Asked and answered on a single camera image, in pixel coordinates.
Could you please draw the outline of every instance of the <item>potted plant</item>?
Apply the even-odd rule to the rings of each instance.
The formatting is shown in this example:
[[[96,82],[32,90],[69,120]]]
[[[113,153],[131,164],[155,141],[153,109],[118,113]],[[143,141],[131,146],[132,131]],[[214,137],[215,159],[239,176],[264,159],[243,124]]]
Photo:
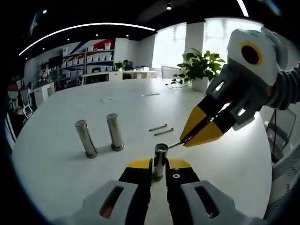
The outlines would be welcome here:
[[[192,83],[192,89],[200,92],[205,92],[208,81],[217,77],[221,70],[221,64],[218,62],[225,62],[220,58],[219,54],[206,53],[202,56],[201,52],[192,48],[194,52],[185,53],[182,55],[184,63],[178,64],[180,67],[180,74],[173,75],[171,84],[178,83]]]
[[[117,67],[118,71],[122,71],[125,68],[125,63],[121,61],[116,62],[114,65]]]

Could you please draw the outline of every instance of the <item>desk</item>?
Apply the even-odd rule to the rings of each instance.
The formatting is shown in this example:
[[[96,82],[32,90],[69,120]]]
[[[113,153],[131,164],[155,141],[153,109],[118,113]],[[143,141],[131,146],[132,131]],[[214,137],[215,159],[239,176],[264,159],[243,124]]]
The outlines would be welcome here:
[[[37,108],[39,108],[54,92],[54,82],[51,82],[33,89],[30,93],[34,93],[34,99],[36,101]]]
[[[57,92],[37,110],[22,129],[12,153],[16,173],[25,191],[47,219],[79,210],[84,198],[117,180],[126,164],[154,155],[157,143],[179,140],[186,120],[203,98],[190,86],[170,90],[160,79],[93,83]],[[159,95],[138,97],[149,93]],[[106,116],[119,114],[125,148],[103,152],[111,144]],[[87,121],[99,155],[88,159],[75,129]],[[153,136],[150,128],[168,124],[174,131]],[[189,162],[200,180],[208,180],[231,196],[238,210],[263,218],[271,188],[271,155],[259,113],[239,131],[221,139],[185,148],[168,157]],[[165,180],[151,187],[146,225],[171,225]]]
[[[82,85],[86,84],[86,77],[96,76],[96,75],[107,75],[108,81],[121,81],[123,80],[123,74],[134,75],[133,79],[147,79],[147,78],[157,78],[157,71],[143,71],[143,70],[128,70],[128,71],[112,71],[112,72],[98,72],[92,74],[82,75]]]

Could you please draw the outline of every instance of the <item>metal pin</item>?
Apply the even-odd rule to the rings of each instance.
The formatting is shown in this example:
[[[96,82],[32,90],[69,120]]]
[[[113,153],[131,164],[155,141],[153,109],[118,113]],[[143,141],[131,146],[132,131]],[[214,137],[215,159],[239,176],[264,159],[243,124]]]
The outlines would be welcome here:
[[[107,115],[106,120],[109,128],[109,133],[111,134],[112,150],[121,151],[125,147],[125,144],[121,137],[121,131],[118,124],[118,114],[109,114]]]
[[[160,143],[155,146],[152,177],[156,181],[161,180],[164,176],[164,167],[166,164],[167,153],[168,146],[166,144]]]
[[[90,137],[88,125],[85,120],[79,120],[75,123],[76,131],[85,149],[85,154],[88,158],[94,158],[98,155],[98,150]]]
[[[154,130],[158,130],[158,129],[161,129],[161,128],[166,128],[167,126],[168,126],[168,124],[164,124],[163,126],[152,128],[149,131],[154,131]]]
[[[171,144],[171,145],[169,145],[169,149],[175,148],[176,146],[181,145],[181,144],[183,144],[183,142],[178,142],[178,143],[175,143],[175,144]]]
[[[169,129],[169,130],[166,130],[166,131],[163,131],[163,132],[160,132],[160,133],[156,133],[156,134],[154,134],[154,136],[163,135],[163,134],[168,133],[168,132],[171,132],[171,131],[173,131],[173,130],[174,130],[174,128],[171,128],[171,129]]]

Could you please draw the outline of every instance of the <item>cable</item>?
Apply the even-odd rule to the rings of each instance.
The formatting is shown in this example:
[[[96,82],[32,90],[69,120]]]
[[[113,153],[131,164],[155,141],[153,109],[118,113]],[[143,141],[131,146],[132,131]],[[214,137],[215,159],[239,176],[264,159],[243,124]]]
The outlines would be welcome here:
[[[276,144],[276,130],[277,130],[277,109],[274,111],[274,119],[275,119],[275,127],[274,127],[274,143],[273,143],[273,152],[272,152],[272,159],[274,159],[274,151],[275,151],[275,144]]]

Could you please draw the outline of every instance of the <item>metal cylinder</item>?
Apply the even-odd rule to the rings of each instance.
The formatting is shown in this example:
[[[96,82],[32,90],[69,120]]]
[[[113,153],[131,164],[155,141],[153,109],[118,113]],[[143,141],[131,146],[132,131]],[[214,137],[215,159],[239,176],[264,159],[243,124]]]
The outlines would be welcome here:
[[[88,125],[85,120],[79,120],[75,123],[75,128],[79,138],[85,149],[85,154],[88,158],[94,158],[98,155],[98,150],[95,148],[94,143],[90,137]]]
[[[164,176],[164,167],[166,164],[168,146],[160,143],[155,146],[155,156],[153,160],[153,179],[159,181]]]
[[[112,150],[121,151],[125,144],[122,140],[121,131],[118,123],[118,114],[112,113],[106,117],[109,133],[111,134],[112,139]]]

